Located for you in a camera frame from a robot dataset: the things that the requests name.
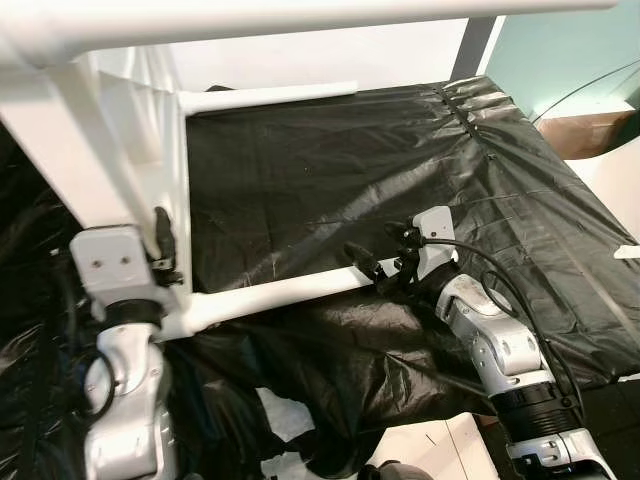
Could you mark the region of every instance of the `black plastic sheet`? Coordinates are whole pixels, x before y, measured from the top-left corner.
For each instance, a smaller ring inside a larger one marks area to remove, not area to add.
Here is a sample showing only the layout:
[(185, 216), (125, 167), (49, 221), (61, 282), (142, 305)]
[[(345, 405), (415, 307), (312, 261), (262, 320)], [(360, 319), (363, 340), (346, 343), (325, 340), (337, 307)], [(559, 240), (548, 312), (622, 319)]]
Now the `black plastic sheet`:
[[(518, 278), (583, 387), (640, 371), (640, 264), (613, 259), (633, 239), (490, 80), (200, 115), (187, 133), (199, 290), (346, 266), (348, 240), (394, 256), (385, 221), (449, 205), (457, 238)], [(45, 364), (35, 468), (23, 478), (82, 478), (84, 430), (68, 418), (59, 387), (64, 311), (48, 273), (49, 250), (79, 227), (5, 140), (0, 478), (14, 478), (29, 453), (45, 318), (58, 332), (57, 361)], [(471, 274), (486, 268), (461, 257)], [(373, 288), (229, 321), (170, 342), (166, 355), (182, 469), (205, 478), (261, 478), (260, 461), (285, 450), (339, 478), (363, 465), (385, 427), (490, 413), (448, 329)], [(315, 430), (282, 441), (257, 387), (305, 403)]]

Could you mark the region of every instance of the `teal wall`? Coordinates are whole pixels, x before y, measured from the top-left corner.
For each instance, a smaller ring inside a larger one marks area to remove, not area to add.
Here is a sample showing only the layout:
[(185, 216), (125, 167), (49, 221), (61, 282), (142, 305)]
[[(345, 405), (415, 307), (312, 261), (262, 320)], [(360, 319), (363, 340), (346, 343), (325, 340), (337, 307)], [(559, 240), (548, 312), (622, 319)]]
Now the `teal wall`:
[[(487, 75), (532, 116), (575, 88), (640, 59), (640, 0), (593, 12), (512, 15), (506, 18)], [(637, 80), (634, 67), (577, 95), (606, 96)]]

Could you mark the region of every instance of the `white metal frame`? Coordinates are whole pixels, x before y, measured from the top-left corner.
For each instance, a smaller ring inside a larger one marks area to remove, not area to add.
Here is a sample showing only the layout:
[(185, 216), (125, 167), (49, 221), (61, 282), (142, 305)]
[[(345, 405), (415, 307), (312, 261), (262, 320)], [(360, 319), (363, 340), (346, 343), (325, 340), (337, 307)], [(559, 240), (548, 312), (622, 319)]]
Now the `white metal frame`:
[(137, 224), (157, 254), (170, 214), (185, 284), (166, 338), (369, 283), (354, 268), (211, 295), (191, 288), (185, 115), (357, 91), (354, 82), (181, 92), (162, 46), (467, 16), (607, 8), (617, 0), (2, 0), (0, 118), (83, 227)]

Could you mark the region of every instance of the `black tarp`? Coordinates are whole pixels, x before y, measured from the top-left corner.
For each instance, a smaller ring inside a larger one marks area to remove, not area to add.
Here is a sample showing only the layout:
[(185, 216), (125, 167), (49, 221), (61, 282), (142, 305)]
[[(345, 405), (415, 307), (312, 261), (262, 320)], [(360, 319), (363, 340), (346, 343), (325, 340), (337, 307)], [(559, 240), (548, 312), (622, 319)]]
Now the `black tarp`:
[[(22, 462), (22, 478), (82, 478), (49, 258), (78, 226), (3, 135), (0, 477)], [(385, 221), (449, 205), (457, 238), (518, 278), (583, 387), (640, 371), (640, 263), (613, 259), (633, 239), (490, 80), (199, 115), (187, 135), (199, 290), (346, 266), (347, 240), (393, 256)], [(341, 477), (387, 426), (490, 412), (447, 328), (373, 288), (229, 321), (166, 354), (182, 466), (205, 478), (261, 478), (260, 460), (284, 450)], [(315, 430), (285, 444), (256, 387), (305, 403)]]

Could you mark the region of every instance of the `white wall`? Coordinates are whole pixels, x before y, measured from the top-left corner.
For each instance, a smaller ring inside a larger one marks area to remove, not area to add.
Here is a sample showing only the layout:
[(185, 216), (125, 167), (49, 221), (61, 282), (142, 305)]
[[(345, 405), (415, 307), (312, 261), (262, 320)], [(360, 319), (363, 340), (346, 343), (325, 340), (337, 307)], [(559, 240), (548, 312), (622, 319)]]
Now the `white wall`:
[(357, 80), (373, 89), (448, 80), (467, 19), (171, 45), (182, 87)]

